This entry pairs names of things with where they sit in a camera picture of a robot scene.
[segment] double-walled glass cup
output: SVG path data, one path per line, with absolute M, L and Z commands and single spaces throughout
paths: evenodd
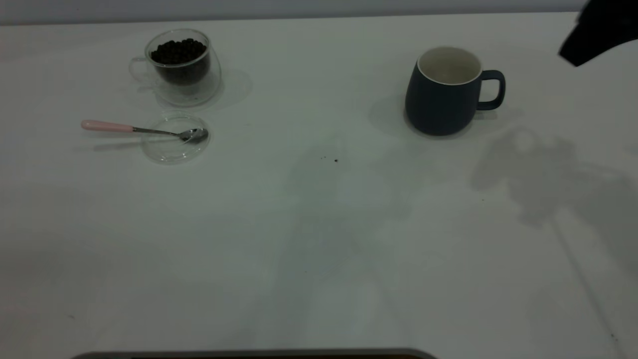
M 165 65 L 153 61 L 151 54 L 164 43 L 193 39 L 206 46 L 204 53 L 187 63 Z M 146 71 L 136 67 L 146 63 Z M 167 102 L 177 106 L 195 106 L 210 99 L 221 83 L 221 68 L 211 41 L 197 30 L 178 29 L 155 36 L 144 49 L 144 56 L 134 57 L 129 63 L 129 72 L 134 79 L 153 88 Z

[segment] white table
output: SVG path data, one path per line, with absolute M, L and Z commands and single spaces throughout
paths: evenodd
M 638 42 L 573 68 L 575 16 L 0 28 L 0 356 L 637 358 Z M 162 166 L 83 132 L 157 116 L 126 67 L 180 27 L 225 76 L 206 152 Z M 436 45 L 507 78 L 448 139 L 402 114 Z

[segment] metal spoon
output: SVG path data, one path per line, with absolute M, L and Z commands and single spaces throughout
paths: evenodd
M 122 125 L 120 123 L 93 121 L 85 119 L 82 121 L 82 128 L 89 131 L 107 131 L 107 132 L 143 132 L 145 134 L 160 134 L 179 137 L 180 140 L 189 143 L 199 143 L 208 137 L 208 130 L 205 128 L 192 128 L 179 134 L 173 132 L 150 130 L 148 128 L 133 127 L 131 125 Z

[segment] black object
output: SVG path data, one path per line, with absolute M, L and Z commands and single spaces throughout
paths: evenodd
M 590 0 L 577 22 L 560 49 L 574 66 L 638 39 L 638 0 Z
M 156 63 L 155 69 L 164 80 L 171 84 L 188 86 L 203 79 L 211 67 L 209 55 L 206 54 L 197 62 L 190 63 L 203 55 L 207 47 L 199 41 L 187 39 L 180 42 L 169 41 L 151 52 L 151 59 Z
M 443 57 L 434 55 L 437 57 L 435 62 L 429 62 L 431 60 L 427 57 L 430 53 L 443 49 L 447 49 L 447 54 L 443 54 Z M 448 73 L 449 77 L 461 81 L 445 83 L 428 77 L 422 71 L 436 74 L 437 66 L 444 67 L 443 71 L 456 69 L 465 73 Z M 493 101 L 479 102 L 483 80 L 498 80 L 500 83 L 498 95 Z M 423 54 L 414 66 L 405 97 L 405 111 L 417 130 L 434 136 L 451 135 L 465 128 L 477 109 L 493 110 L 501 105 L 504 98 L 505 76 L 501 72 L 481 72 L 479 60 L 465 50 L 437 48 Z

